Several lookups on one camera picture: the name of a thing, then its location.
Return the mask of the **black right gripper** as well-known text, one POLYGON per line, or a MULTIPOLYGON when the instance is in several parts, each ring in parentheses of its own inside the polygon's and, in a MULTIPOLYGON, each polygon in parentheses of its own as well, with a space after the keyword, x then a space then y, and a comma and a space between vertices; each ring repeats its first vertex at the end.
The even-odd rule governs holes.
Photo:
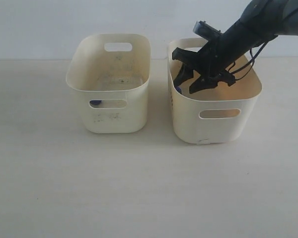
POLYGON ((207 43, 198 51, 190 51, 177 47, 172 52, 172 59, 182 62, 182 66, 173 80, 175 87, 194 77, 194 71, 200 74, 190 86, 189 93, 194 94, 202 90, 214 89, 219 82, 225 82, 232 86, 236 79, 229 73, 223 65, 223 59, 220 56, 221 36, 207 43))

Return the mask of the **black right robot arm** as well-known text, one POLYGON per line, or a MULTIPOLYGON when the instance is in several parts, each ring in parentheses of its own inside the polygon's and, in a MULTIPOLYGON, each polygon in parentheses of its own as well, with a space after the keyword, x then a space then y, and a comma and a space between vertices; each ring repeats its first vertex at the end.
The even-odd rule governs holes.
POLYGON ((242 67, 231 71, 237 59, 258 47, 263 50, 278 36, 298 36, 298 0, 252 0, 240 18, 225 32, 221 32, 205 21, 196 22, 194 33, 206 39, 206 44, 198 51, 176 48, 171 57, 182 66, 173 80, 174 87, 194 77, 199 77, 190 85, 191 94, 213 89, 219 82, 233 85, 236 74, 246 67, 253 67, 258 55, 242 67))

